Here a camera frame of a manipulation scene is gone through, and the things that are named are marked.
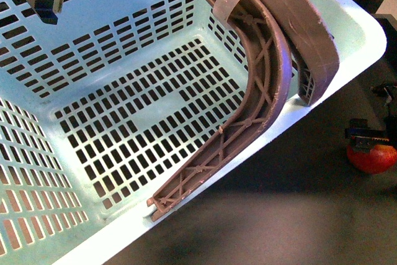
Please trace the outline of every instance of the rectangular hole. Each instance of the rectangular hole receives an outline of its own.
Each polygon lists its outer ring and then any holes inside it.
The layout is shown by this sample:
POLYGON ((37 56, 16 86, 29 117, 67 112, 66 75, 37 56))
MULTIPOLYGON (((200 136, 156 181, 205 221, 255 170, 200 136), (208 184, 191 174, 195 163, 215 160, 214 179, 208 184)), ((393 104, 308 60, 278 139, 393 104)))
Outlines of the rectangular hole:
POLYGON ((44 207, 43 207, 42 201, 41 201, 40 198, 38 197, 37 192, 36 192, 36 191, 31 191, 30 193, 31 193, 31 195, 32 195, 32 197, 33 197, 33 200, 34 200, 34 202, 35 202, 35 204, 36 204, 37 209, 43 210, 44 207))
POLYGON ((32 221, 33 228, 35 229, 38 239, 43 239, 44 232, 43 232, 40 222, 37 220, 37 217, 31 217, 30 220, 32 221))
POLYGON ((34 41, 35 41, 35 39, 33 37, 26 37, 26 38, 23 38, 22 40, 15 42, 15 43, 12 43, 12 46, 14 47, 14 49, 18 49, 18 48, 28 45, 34 41))
POLYGON ((60 201, 58 200, 58 198, 57 198, 55 192, 50 192, 50 194, 51 194, 52 201, 53 201, 54 204, 55 204, 55 207, 56 207, 56 208, 61 208, 60 201))
POLYGON ((30 177, 27 173, 27 170, 24 168, 20 168, 20 172, 22 173, 22 177, 25 179, 25 182, 28 186, 32 186, 32 181, 30 180, 30 177))
POLYGON ((65 201, 65 197, 61 192, 58 192, 58 198, 60 198, 61 206, 63 208, 69 208, 68 204, 65 201))
POLYGON ((4 12, 6 10, 8 10, 10 7, 3 1, 0 2, 0 12, 4 12))
POLYGON ((7 193, 7 196, 8 196, 8 199, 9 199, 9 202, 11 204, 12 209, 15 212, 21 212, 22 209, 20 208, 20 205, 19 205, 19 202, 18 202, 17 197, 15 195, 15 192, 11 191, 11 190, 6 190, 6 193, 7 193))
POLYGON ((26 31, 27 31, 27 29, 24 26, 20 26, 18 28, 12 29, 10 31, 4 32, 2 35, 6 39, 10 39, 10 38, 16 37, 20 34, 23 34, 26 31))
POLYGON ((26 243, 29 245, 34 242, 33 236, 32 236, 32 231, 30 231, 30 227, 27 224, 27 221, 25 218, 20 217, 18 218, 18 223, 20 226, 20 229, 22 230, 22 234, 24 235, 26 243))
POLYGON ((63 229, 58 216, 56 214, 53 214, 51 215, 51 218, 53 220, 53 223, 55 224, 55 228, 58 230, 58 232, 61 232, 63 229))
POLYGON ((19 249, 21 247, 21 243, 18 234, 16 232, 14 223, 11 220, 4 220, 3 224, 4 224, 4 228, 6 229, 8 238, 10 240, 11 247, 13 249, 19 249))
POLYGON ((0 19, 0 28, 2 28, 4 26, 8 26, 8 25, 15 23, 17 21, 19 21, 19 19, 15 15, 11 15, 11 16, 5 17, 3 19, 0 19))
POLYGON ((44 222, 44 227, 46 228, 47 232, 49 235, 54 235, 54 229, 52 227, 52 224, 50 222, 50 219, 48 218, 47 215, 42 215, 42 220, 44 222))
POLYGON ((32 211, 33 210, 32 202, 30 201, 27 192, 22 190, 22 191, 19 191, 19 194, 20 194, 20 197, 22 198, 22 201, 23 201, 26 209, 28 211, 32 211))
POLYGON ((147 12, 148 12, 147 9, 141 9, 141 10, 138 11, 138 12, 134 12, 134 13, 132 14, 132 16, 133 16, 134 18, 137 18, 137 17, 139 17, 139 16, 142 16, 143 14, 146 14, 147 12))
POLYGON ((2 166, 0 165, 0 181, 3 184, 9 184, 8 178, 6 176, 6 173, 4 172, 2 166))
POLYGON ((11 177, 13 178, 15 184, 17 184, 18 186, 22 185, 22 183, 21 183, 21 181, 20 181, 20 179, 19 179, 19 176, 18 176, 17 171, 15 170, 15 168, 9 166, 9 167, 8 167, 8 170, 10 171, 11 177))
POLYGON ((24 15, 25 18, 28 18, 32 15, 35 14, 35 11, 32 8, 24 9, 22 12, 22 15, 24 15))
POLYGON ((70 222, 72 223, 72 225, 76 226, 77 223, 76 223, 76 220, 74 219, 73 214, 71 212, 69 212, 68 215, 69 215, 69 219, 70 219, 70 222))
POLYGON ((47 206, 48 209, 54 209, 54 207, 52 206, 51 200, 47 194, 47 192, 41 191, 42 193, 42 197, 44 198, 44 203, 47 206))

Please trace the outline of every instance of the plastic basket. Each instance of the plastic basket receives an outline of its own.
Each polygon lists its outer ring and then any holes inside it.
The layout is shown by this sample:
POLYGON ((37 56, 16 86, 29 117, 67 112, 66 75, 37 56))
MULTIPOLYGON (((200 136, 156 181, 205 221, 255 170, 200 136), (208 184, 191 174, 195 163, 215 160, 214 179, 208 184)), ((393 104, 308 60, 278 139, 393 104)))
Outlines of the plastic basket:
POLYGON ((145 202, 244 96, 244 50, 204 0, 59 17, 0 0, 1 264, 53 263, 145 202))

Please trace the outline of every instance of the red apple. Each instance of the red apple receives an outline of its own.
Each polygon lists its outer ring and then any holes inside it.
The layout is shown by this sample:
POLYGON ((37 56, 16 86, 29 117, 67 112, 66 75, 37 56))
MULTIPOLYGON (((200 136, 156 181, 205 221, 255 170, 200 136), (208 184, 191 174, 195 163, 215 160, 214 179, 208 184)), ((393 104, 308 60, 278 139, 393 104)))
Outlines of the red apple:
POLYGON ((349 161, 359 170, 368 174, 385 172, 397 162, 397 150, 392 146, 375 145, 369 153, 354 152, 347 146, 349 161))

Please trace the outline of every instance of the dark floor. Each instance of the dark floor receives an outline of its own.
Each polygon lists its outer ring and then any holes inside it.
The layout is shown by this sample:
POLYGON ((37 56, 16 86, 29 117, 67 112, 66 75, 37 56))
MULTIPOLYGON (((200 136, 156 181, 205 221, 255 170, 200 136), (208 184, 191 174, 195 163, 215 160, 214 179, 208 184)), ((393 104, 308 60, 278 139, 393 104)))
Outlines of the dark floor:
POLYGON ((347 161, 344 128, 381 128, 380 60, 283 135, 114 256, 113 264, 397 264, 397 169, 347 161))

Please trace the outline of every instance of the brown plastic handle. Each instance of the brown plastic handle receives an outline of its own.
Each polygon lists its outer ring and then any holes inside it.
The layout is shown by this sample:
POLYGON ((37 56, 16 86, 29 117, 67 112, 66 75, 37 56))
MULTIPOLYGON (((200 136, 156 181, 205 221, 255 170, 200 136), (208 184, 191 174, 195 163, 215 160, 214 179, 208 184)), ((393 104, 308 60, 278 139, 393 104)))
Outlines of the brown plastic handle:
MULTIPOLYGON (((207 1, 213 6, 216 0, 207 1)), ((157 207, 153 221, 229 163, 279 115, 292 69, 291 53, 278 24, 288 35, 298 63, 299 95, 307 104, 323 95, 339 67, 332 36, 308 0, 241 0, 228 23, 246 51, 245 97, 230 119, 148 200, 148 205, 157 207)))
POLYGON ((157 207, 152 220, 170 211, 269 128, 287 100, 290 50, 270 12, 260 0, 242 0, 229 23, 239 35, 248 61, 244 99, 228 121, 150 198, 148 205, 157 207))

